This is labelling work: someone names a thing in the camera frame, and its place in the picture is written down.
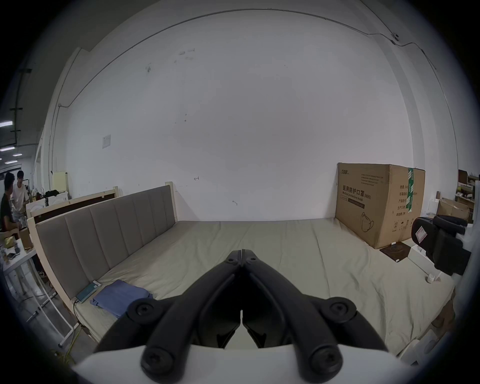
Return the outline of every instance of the floor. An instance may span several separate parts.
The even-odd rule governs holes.
[[[23,273],[25,274],[25,278],[27,279],[29,285],[34,289],[35,295],[42,295],[43,291],[37,286],[32,273],[30,272],[28,265],[23,264],[21,266]],[[17,301],[17,309],[20,317],[26,321],[30,315],[35,312],[36,310],[36,303],[32,297],[32,293],[28,292],[24,295],[22,294],[22,289],[19,285],[19,280],[15,272],[9,274],[9,278],[7,279],[8,288],[14,299]],[[53,290],[49,287],[48,283],[46,284],[46,288],[50,289],[49,293],[53,293]],[[42,303],[45,301],[46,296],[37,297],[37,300]],[[52,298],[53,303],[55,306],[60,310],[61,314],[65,319],[71,324],[75,325],[76,319],[63,307],[63,303],[58,296]],[[48,317],[55,325],[55,327],[64,335],[68,333],[70,330],[67,324],[60,318],[57,311],[52,307],[51,303],[48,303],[44,308],[44,311],[48,314]],[[52,353],[52,355],[57,356],[61,361],[64,360],[64,356],[67,353],[71,342],[74,337],[76,337],[75,343],[70,351],[70,358],[66,360],[66,364],[73,365],[75,363],[79,363],[87,356],[91,355],[96,347],[96,342],[92,340],[82,329],[78,327],[73,337],[70,336],[64,343],[63,347],[60,348],[58,343],[63,339],[52,325],[48,322],[45,316],[40,313],[34,319],[32,319],[28,323],[28,327],[33,331],[35,336],[40,340],[42,345],[45,346],[47,350]]]

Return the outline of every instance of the light switch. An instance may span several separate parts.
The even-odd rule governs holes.
[[[110,146],[110,135],[107,135],[103,138],[102,149]]]

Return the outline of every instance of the black t-shirt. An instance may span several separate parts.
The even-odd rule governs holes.
[[[3,232],[7,231],[7,229],[5,228],[4,220],[3,220],[5,216],[8,216],[8,218],[10,219],[10,222],[13,223],[12,209],[10,208],[10,199],[6,194],[3,194],[1,205],[0,205],[1,230]]]

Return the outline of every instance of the green tape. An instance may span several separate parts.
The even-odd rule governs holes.
[[[407,192],[407,204],[405,208],[408,208],[408,213],[412,211],[413,201],[413,168],[408,169],[408,192]]]

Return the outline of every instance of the black mat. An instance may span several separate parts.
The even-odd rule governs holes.
[[[380,252],[386,254],[390,259],[398,263],[408,257],[410,247],[402,242],[398,242],[394,245],[389,245],[388,247],[380,249]]]

